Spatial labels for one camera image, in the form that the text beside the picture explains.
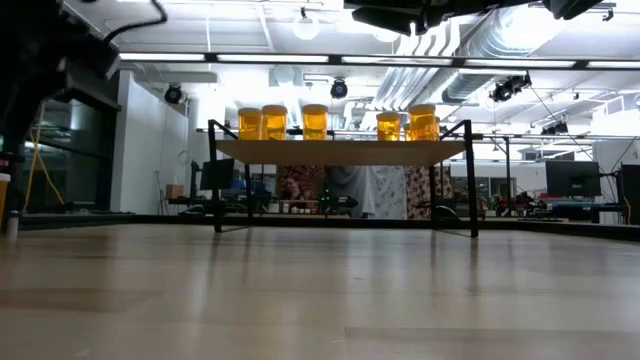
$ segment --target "person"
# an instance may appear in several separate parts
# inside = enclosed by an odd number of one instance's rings
[[[286,191],[283,200],[304,200],[304,195],[300,191],[300,182],[289,176],[285,179]]]

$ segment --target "yellow liquid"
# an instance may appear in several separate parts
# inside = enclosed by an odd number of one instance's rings
[[[286,135],[286,128],[280,127],[267,127],[264,131],[264,140],[284,140]]]
[[[262,138],[260,110],[240,109],[238,111],[238,138],[240,140],[260,140]]]
[[[324,105],[307,105],[302,108],[305,140],[327,139],[328,112],[329,109]]]
[[[435,116],[419,116],[411,123],[412,140],[438,141],[440,138],[440,126]]]
[[[411,140],[440,140],[440,124],[436,120],[435,106],[418,105],[409,109]]]
[[[325,130],[304,129],[305,140],[326,140],[327,132]]]
[[[262,139],[284,140],[287,136],[287,108],[268,105],[262,108]]]
[[[400,119],[391,121],[378,120],[378,140],[398,141],[400,140]]]
[[[404,141],[411,141],[411,127],[410,126],[406,126],[404,127]]]

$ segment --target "black monitor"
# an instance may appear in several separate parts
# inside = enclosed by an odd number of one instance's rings
[[[231,189],[233,187],[234,159],[222,159],[217,162],[218,189]],[[211,163],[202,164],[202,177],[200,178],[200,190],[212,190],[214,175],[211,173]]]
[[[592,161],[547,161],[549,196],[601,196],[600,166]]]

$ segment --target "jar lid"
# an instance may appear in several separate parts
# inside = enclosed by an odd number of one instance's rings
[[[262,113],[266,115],[284,116],[287,115],[287,108],[281,105],[267,105],[262,108]]]
[[[260,116],[260,109],[256,109],[256,108],[238,109],[238,116]]]
[[[329,108],[320,104],[309,104],[302,107],[302,113],[308,115],[323,115],[329,112]]]
[[[387,112],[383,112],[380,113],[378,115],[376,115],[376,119],[380,120],[380,119],[384,119],[384,118],[390,118],[390,117],[394,117],[397,119],[400,119],[400,114],[398,114],[397,112],[394,111],[387,111]]]
[[[415,114],[415,115],[423,115],[427,112],[433,112],[436,111],[436,106],[433,104],[421,104],[421,105],[415,105],[412,106],[409,109],[409,114]]]

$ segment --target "wooden tabletop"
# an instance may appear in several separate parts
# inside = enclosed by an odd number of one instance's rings
[[[431,166],[464,151],[462,141],[217,140],[245,164]]]

